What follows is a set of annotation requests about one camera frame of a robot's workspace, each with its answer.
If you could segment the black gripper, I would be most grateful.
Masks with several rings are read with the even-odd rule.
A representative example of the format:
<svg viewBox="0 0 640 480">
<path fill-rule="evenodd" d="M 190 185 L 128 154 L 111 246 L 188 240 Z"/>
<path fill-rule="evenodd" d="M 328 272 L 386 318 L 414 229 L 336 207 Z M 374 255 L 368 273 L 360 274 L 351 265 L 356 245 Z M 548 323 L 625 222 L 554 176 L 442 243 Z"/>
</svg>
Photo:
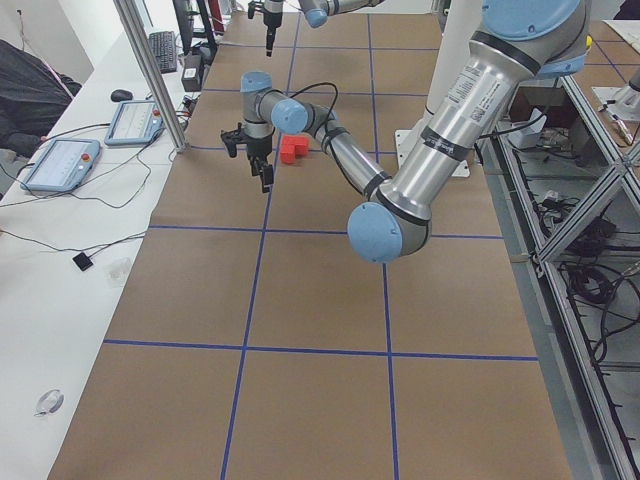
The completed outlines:
<svg viewBox="0 0 640 480">
<path fill-rule="evenodd" d="M 273 166 L 268 156 L 273 151 L 273 130 L 266 123 L 239 122 L 235 130 L 222 131 L 220 138 L 230 158 L 237 157 L 239 145 L 245 145 L 251 173 L 259 175 L 263 193 L 269 193 L 274 182 Z"/>
<path fill-rule="evenodd" d="M 256 13 L 261 13 L 263 24 L 268 26 L 265 40 L 265 53 L 267 57 L 273 54 L 276 37 L 276 28 L 282 25 L 283 1 L 282 0 L 252 0 L 247 6 L 247 17 L 253 19 Z"/>
</svg>

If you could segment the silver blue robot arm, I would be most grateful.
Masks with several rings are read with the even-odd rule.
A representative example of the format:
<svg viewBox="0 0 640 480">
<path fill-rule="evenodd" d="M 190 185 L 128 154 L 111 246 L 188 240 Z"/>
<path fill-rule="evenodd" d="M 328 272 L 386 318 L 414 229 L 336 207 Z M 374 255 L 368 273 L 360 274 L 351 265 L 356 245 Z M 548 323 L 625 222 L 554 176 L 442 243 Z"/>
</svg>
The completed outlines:
<svg viewBox="0 0 640 480">
<path fill-rule="evenodd" d="M 275 132 L 314 138 L 363 196 L 347 233 L 370 262 L 387 263 L 426 244 L 432 202 L 521 83 L 570 75 L 585 62 L 587 1 L 439 1 L 436 9 L 445 14 L 439 57 L 457 74 L 447 92 L 429 95 L 416 140 L 395 175 L 368 157 L 332 108 L 285 95 L 262 71 L 243 74 L 242 121 L 221 136 L 230 156 L 246 147 L 264 187 L 273 182 L 268 158 Z"/>
<path fill-rule="evenodd" d="M 311 28 L 323 26 L 329 17 L 373 8 L 381 4 L 379 0 L 299 0 L 299 10 Z M 271 57 L 277 30 L 282 26 L 283 1 L 250 1 L 247 6 L 247 17 L 253 19 L 256 13 L 262 17 L 266 27 L 265 54 Z"/>
</svg>

